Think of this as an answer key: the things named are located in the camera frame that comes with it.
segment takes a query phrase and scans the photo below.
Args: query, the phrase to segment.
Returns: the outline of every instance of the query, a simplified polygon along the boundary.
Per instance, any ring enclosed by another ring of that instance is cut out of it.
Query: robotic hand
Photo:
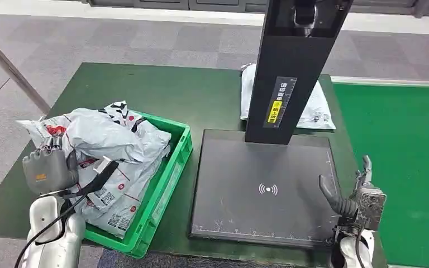
[[[48,138],[22,160],[29,188],[40,196],[30,206],[27,244],[17,258],[19,268],[76,268],[84,238],[85,221],[74,207],[98,191],[116,170],[118,163],[104,157],[95,168],[96,177],[77,193],[69,188],[78,183],[77,158],[72,151],[65,159],[61,137]],[[69,198],[76,198],[73,205]]]
[[[378,230],[386,195],[371,183],[372,163],[363,157],[364,171],[359,170],[357,182],[349,198],[338,196],[320,175],[322,193],[334,212],[340,215],[335,226],[335,244],[330,256],[330,268],[372,268],[373,232]]]

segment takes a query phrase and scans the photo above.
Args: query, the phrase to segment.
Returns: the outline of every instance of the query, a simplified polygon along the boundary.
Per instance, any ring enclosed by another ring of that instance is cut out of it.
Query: barcode
[[[111,201],[114,200],[114,195],[112,193],[107,193],[103,198],[101,198],[101,202],[103,204],[108,205]]]
[[[109,219],[108,224],[111,225],[111,226],[116,227],[117,224],[119,223],[120,219],[121,219],[121,215],[113,214],[111,216],[111,218]]]
[[[101,188],[101,190],[99,190],[99,193],[101,195],[106,194],[106,192],[108,191],[108,189],[106,189],[106,187],[103,186],[103,188]]]
[[[126,231],[128,227],[129,227],[129,219],[122,218],[121,223],[119,224],[119,226],[117,228],[119,228],[123,231]]]
[[[106,194],[107,191],[108,191],[108,189],[106,189],[106,187],[103,186],[103,188],[101,188],[101,190],[94,192],[94,195],[96,195],[97,198],[100,198],[101,195]]]

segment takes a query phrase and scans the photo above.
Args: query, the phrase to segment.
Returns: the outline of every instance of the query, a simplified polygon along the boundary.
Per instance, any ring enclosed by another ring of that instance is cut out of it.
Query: white plastic mailer bag
[[[47,137],[62,136],[65,155],[76,151],[79,183],[71,188],[73,193],[94,179],[97,173],[93,168],[101,163],[103,156],[119,163],[103,188],[90,193],[87,201],[77,207],[77,212],[87,222],[117,236],[124,235],[124,225],[129,221],[121,220],[114,227],[115,220],[97,219],[104,218],[106,213],[109,213],[109,217],[115,211],[120,211],[121,206],[114,205],[123,202],[121,198],[125,200],[131,196],[141,200],[162,158],[170,152],[168,143],[171,134],[157,129],[140,114],[128,110],[124,101],[112,103],[100,110],[79,108],[46,120],[18,123],[28,130],[35,146],[40,146]],[[131,209],[125,208],[126,212],[130,212],[125,217],[133,215]]]
[[[252,96],[252,87],[256,75],[257,64],[245,65],[242,67],[241,76],[241,116],[242,120],[247,120]],[[317,81],[307,105],[303,110],[298,128],[311,128],[318,130],[335,130],[335,124],[331,118],[330,108],[326,101],[325,94]]]

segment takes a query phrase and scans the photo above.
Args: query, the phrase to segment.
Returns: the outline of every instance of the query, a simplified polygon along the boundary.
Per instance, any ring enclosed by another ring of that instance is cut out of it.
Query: dark green table
[[[298,266],[325,266],[327,252],[294,250],[245,243],[187,238],[199,148],[205,128],[241,130],[240,73],[236,70],[84,63],[73,76],[49,117],[75,108],[98,109],[126,100],[129,107],[190,125],[193,153],[161,220],[151,251]],[[341,191],[350,194],[357,170],[349,137],[330,77],[320,78],[337,130],[297,130],[297,134],[330,139]],[[22,172],[21,159],[33,150],[28,144],[0,186],[0,237],[25,239],[28,209],[35,199]],[[376,237],[374,268],[386,267]]]

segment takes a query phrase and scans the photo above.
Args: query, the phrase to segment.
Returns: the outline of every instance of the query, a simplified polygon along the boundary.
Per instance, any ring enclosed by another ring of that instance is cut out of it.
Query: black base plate
[[[318,187],[320,174],[340,191],[327,138],[272,145],[205,130],[189,236],[329,248],[338,216]]]

